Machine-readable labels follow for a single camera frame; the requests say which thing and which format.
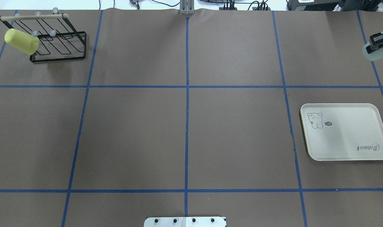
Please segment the light green cup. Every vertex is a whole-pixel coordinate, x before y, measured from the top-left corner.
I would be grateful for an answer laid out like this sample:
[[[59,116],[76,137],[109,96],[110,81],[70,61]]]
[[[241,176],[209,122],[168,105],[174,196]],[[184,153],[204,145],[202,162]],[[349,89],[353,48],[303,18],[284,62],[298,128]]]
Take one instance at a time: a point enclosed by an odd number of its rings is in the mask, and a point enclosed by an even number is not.
[[[363,56],[369,61],[378,61],[383,59],[383,48],[376,51],[368,51],[367,47],[369,47],[369,41],[363,46],[362,53]]]

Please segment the cream rabbit tray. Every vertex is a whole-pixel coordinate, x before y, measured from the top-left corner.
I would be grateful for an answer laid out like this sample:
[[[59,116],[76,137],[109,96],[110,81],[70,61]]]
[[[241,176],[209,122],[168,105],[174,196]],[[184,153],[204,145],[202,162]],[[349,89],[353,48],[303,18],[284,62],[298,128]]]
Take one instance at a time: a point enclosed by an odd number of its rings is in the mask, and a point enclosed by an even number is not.
[[[370,103],[307,103],[300,109],[315,161],[383,161],[383,123]]]

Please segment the yellow cup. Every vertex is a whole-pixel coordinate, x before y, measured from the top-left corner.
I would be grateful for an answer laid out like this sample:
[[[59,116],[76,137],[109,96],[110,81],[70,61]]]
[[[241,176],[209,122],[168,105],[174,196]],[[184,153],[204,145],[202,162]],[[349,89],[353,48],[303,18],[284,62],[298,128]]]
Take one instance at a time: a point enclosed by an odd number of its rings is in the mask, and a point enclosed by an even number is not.
[[[5,33],[4,40],[27,55],[33,55],[39,48],[39,38],[13,28]]]

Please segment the aluminium frame post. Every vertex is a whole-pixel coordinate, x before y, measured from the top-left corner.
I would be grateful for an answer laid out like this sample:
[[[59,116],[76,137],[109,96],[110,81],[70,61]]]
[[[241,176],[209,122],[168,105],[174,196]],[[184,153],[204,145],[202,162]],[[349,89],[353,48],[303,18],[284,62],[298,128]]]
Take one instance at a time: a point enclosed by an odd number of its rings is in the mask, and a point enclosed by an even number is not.
[[[194,0],[180,0],[180,14],[193,15],[195,13]]]

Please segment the white central robot pedestal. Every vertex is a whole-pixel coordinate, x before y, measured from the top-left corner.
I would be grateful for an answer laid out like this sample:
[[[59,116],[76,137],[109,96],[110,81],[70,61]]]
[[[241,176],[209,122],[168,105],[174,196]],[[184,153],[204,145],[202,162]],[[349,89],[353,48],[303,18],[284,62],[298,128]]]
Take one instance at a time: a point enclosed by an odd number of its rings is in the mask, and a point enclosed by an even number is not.
[[[226,227],[225,217],[150,217],[144,227]]]

